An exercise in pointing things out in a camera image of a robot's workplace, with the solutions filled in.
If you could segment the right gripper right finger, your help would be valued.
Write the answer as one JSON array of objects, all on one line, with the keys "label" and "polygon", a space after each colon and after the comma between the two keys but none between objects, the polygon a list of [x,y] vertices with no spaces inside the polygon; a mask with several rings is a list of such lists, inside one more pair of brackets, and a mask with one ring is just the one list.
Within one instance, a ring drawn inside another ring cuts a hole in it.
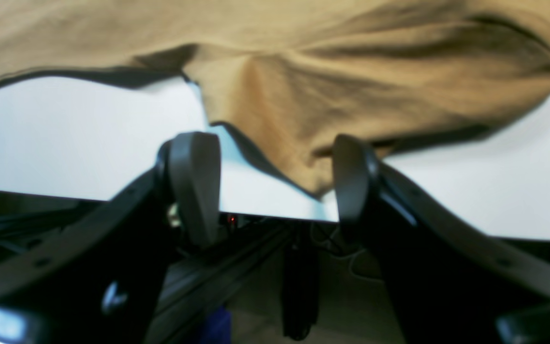
[{"label": "right gripper right finger", "polygon": [[378,261],[408,344],[550,344],[550,263],[456,217],[340,134],[339,227]]}]

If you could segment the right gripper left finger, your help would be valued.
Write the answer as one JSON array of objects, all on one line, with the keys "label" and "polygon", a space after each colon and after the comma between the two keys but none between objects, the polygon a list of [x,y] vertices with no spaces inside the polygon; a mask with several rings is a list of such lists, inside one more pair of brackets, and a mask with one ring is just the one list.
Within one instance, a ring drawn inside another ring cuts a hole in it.
[{"label": "right gripper left finger", "polygon": [[168,209],[177,206],[192,244],[212,245],[220,180],[218,137],[179,134],[114,199],[0,263],[0,343],[142,342],[175,252]]}]

